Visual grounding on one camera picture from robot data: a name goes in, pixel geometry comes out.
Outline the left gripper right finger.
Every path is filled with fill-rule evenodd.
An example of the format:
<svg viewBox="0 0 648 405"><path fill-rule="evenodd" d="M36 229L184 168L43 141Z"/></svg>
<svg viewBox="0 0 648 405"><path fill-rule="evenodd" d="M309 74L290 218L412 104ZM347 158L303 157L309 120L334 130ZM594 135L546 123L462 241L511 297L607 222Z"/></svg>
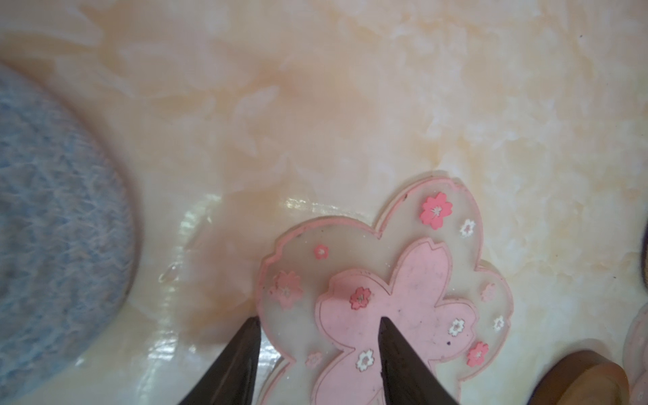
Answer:
<svg viewBox="0 0 648 405"><path fill-rule="evenodd" d="M381 318L378 344L386 404L458 405L388 317Z"/></svg>

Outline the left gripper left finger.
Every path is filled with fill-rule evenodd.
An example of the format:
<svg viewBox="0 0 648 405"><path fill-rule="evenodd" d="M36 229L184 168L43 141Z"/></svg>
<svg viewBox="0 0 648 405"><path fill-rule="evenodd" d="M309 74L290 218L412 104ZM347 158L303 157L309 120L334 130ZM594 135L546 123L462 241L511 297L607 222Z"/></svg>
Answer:
<svg viewBox="0 0 648 405"><path fill-rule="evenodd" d="M260 319L250 317L179 404L252 404L261 343Z"/></svg>

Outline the pink flower coaster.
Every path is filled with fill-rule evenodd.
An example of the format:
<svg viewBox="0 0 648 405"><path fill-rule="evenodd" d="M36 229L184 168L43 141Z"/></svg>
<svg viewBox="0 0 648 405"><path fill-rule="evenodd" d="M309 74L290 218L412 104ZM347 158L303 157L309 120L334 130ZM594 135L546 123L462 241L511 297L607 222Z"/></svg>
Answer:
<svg viewBox="0 0 648 405"><path fill-rule="evenodd" d="M447 177L405 187L372 225L326 216L284 233L256 286L263 332L279 353L261 403L384 403L383 318L459 399L499 354L514 312L483 244L479 206Z"/></svg>
<svg viewBox="0 0 648 405"><path fill-rule="evenodd" d="M629 380L629 403L647 404L647 305L639 310L629 327L623 366Z"/></svg>

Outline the brown wooden round coaster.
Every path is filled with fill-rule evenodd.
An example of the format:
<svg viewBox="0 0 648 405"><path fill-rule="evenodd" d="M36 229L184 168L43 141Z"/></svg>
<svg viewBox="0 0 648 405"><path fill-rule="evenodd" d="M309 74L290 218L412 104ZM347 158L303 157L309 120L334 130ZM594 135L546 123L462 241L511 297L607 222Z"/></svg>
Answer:
<svg viewBox="0 0 648 405"><path fill-rule="evenodd" d="M624 369L592 350L580 350L558 361L533 390L529 405L629 403Z"/></svg>

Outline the grey woven round coaster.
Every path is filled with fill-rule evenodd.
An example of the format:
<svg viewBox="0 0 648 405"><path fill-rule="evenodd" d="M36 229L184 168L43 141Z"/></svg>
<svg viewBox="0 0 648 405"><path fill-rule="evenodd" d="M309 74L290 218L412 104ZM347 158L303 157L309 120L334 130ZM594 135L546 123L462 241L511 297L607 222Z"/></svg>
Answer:
<svg viewBox="0 0 648 405"><path fill-rule="evenodd" d="M1 400L88 349L133 280L127 189L96 137L55 96L1 69Z"/></svg>

